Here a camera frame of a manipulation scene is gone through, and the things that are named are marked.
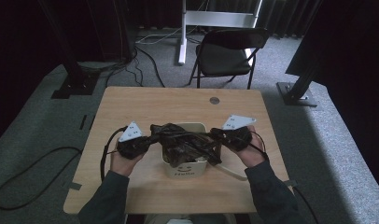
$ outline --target hand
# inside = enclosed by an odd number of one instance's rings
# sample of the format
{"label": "hand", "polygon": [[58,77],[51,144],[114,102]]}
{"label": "hand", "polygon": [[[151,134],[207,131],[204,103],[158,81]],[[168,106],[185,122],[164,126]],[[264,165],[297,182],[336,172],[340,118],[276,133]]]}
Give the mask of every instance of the hand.
{"label": "hand", "polygon": [[119,174],[129,176],[132,173],[134,166],[143,159],[144,154],[141,154],[133,160],[122,157],[119,152],[111,153],[110,170]]}
{"label": "hand", "polygon": [[[250,125],[247,126],[247,128],[249,131],[251,131],[251,136],[253,137],[253,139],[251,140],[251,144],[263,150],[261,140],[256,134],[254,134],[254,132],[256,131],[254,126]],[[243,164],[246,167],[253,167],[265,161],[262,154],[258,150],[253,148],[251,145],[248,145],[245,149],[242,149],[240,151],[232,150],[232,152],[235,153],[242,160]]]}

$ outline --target white box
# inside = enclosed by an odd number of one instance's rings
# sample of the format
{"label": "white box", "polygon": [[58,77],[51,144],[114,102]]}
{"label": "white box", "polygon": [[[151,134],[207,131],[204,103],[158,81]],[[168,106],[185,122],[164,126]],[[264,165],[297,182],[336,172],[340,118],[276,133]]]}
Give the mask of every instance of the white box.
{"label": "white box", "polygon": [[[182,127],[186,131],[195,133],[206,133],[206,127],[202,123],[177,123],[177,126]],[[163,166],[167,176],[174,179],[185,179],[198,177],[204,174],[207,160],[204,157],[196,159],[195,162],[184,162],[176,168],[173,168],[165,161],[162,155]]]}

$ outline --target stand base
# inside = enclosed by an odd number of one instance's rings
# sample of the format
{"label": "stand base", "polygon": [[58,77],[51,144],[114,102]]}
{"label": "stand base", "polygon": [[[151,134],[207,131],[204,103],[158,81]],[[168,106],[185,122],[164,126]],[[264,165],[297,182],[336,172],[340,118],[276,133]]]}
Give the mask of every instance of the stand base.
{"label": "stand base", "polygon": [[100,73],[91,73],[86,75],[87,78],[84,80],[82,87],[71,86],[69,76],[67,76],[61,88],[55,91],[50,98],[68,99],[70,98],[70,95],[92,95],[93,90],[97,84],[97,80],[99,79]]}
{"label": "stand base", "polygon": [[291,91],[292,87],[294,86],[294,83],[289,82],[277,82],[276,83],[277,89],[280,90],[280,93],[282,94],[283,100],[286,105],[302,105],[302,106],[311,106],[311,107],[317,107],[317,102],[315,101],[312,93],[307,90],[306,93],[301,97],[301,99],[296,100],[289,97],[289,92]]}

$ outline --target desk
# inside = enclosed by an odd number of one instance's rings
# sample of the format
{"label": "desk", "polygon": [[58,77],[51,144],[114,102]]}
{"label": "desk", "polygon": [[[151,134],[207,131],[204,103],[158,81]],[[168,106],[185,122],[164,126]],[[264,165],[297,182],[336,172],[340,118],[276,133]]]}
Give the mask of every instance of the desk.
{"label": "desk", "polygon": [[201,26],[219,26],[219,27],[241,27],[254,28],[260,13],[262,0],[258,0],[253,13],[233,13],[233,12],[215,12],[215,11],[192,11],[186,9],[186,0],[183,0],[182,10],[182,28],[179,64],[186,62],[187,53],[187,25]]}
{"label": "desk", "polygon": [[[217,97],[219,103],[211,104],[211,97]],[[81,188],[69,190],[64,211],[78,213],[100,186],[99,162],[103,148],[118,128],[134,120],[144,135],[150,136],[151,124],[201,122],[210,131],[213,127],[220,128],[230,114],[257,119],[254,126],[264,139],[271,165],[281,180],[287,180],[286,167],[259,91],[109,87],[73,179]],[[221,159],[224,166],[245,174],[242,162],[225,147],[221,149]],[[151,145],[131,174],[127,214],[251,212],[256,209],[247,181],[238,180],[209,164],[200,177],[171,179],[163,170],[160,144]]]}

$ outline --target floor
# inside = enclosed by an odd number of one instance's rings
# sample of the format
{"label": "floor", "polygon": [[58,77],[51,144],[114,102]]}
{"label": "floor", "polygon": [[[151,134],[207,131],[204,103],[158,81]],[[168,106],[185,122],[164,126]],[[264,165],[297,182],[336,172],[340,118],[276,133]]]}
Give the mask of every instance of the floor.
{"label": "floor", "polygon": [[[150,30],[141,36],[174,30]],[[201,35],[191,38],[201,40]],[[195,61],[195,43],[189,42],[187,61],[177,64],[179,39],[173,35],[158,43],[136,46],[149,54],[158,67],[166,87],[187,86]],[[309,90],[315,96],[317,108],[285,105],[276,82],[292,82],[297,77],[285,71],[300,39],[271,37],[260,50],[252,89],[260,90],[264,98],[275,136],[290,179],[298,181],[299,189],[312,205],[320,223],[379,223],[379,188],[342,118],[330,100],[327,89],[312,83]],[[82,62],[82,66],[97,69],[108,63]],[[136,60],[117,73],[104,71],[92,95],[72,95],[69,99],[51,99],[66,77],[62,66],[48,73],[21,113],[0,139],[0,186],[23,171],[45,153],[56,147],[83,148],[106,86],[160,87],[153,62],[141,51]],[[245,89],[246,77],[205,80],[202,88]],[[59,173],[76,152],[61,150],[47,156],[23,175],[6,185],[0,201],[6,206],[26,203]],[[67,215],[63,204],[68,186],[74,176],[79,157],[75,157],[41,196],[13,211],[0,210],[0,223],[78,223],[77,217]],[[302,215],[314,223],[312,215],[298,198]],[[260,223],[250,214],[251,223]]]}

